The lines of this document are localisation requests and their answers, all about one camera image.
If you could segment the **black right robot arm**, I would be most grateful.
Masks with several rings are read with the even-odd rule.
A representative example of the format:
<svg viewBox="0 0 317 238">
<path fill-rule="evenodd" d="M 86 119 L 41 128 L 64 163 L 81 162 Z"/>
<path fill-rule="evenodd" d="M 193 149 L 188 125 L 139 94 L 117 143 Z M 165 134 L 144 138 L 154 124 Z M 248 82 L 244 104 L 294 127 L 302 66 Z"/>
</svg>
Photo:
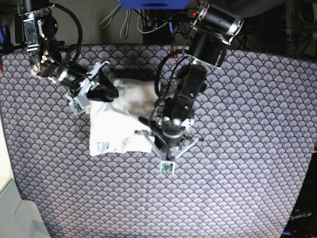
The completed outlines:
<svg viewBox="0 0 317 238">
<path fill-rule="evenodd" d="M 54 7 L 67 13 L 78 31 L 77 43 L 66 49 L 65 58 L 61 56 L 64 43 L 55 37 L 58 24 L 51 11 Z M 97 62 L 91 70 L 77 63 L 83 30 L 73 12 L 48 0 L 19 0 L 17 10 L 18 15 L 23 18 L 31 72 L 36 78 L 63 85 L 68 89 L 67 97 L 75 103 L 83 100 L 112 102 L 118 98 L 118 90 L 102 71 L 108 61 Z"/>
</svg>

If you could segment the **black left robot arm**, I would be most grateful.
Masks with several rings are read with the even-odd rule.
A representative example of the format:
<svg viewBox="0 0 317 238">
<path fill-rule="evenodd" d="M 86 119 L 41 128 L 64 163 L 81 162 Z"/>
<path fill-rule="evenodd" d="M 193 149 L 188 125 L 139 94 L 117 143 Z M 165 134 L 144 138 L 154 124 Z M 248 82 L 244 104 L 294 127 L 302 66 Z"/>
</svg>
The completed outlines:
<svg viewBox="0 0 317 238">
<path fill-rule="evenodd" d="M 243 17 L 208 1 L 191 23 L 188 47 L 170 53 L 159 65 L 155 77 L 158 100 L 148 125 L 156 136 L 153 148 L 163 160 L 171 160 L 171 153 L 184 153 L 198 142 L 198 139 L 185 142 L 193 124 L 195 99 L 206 87 L 208 67 L 221 67 L 243 24 Z M 159 90 L 162 67 L 177 54 L 184 56 L 181 62 L 189 63 L 181 68 L 175 66 L 166 88 Z"/>
</svg>

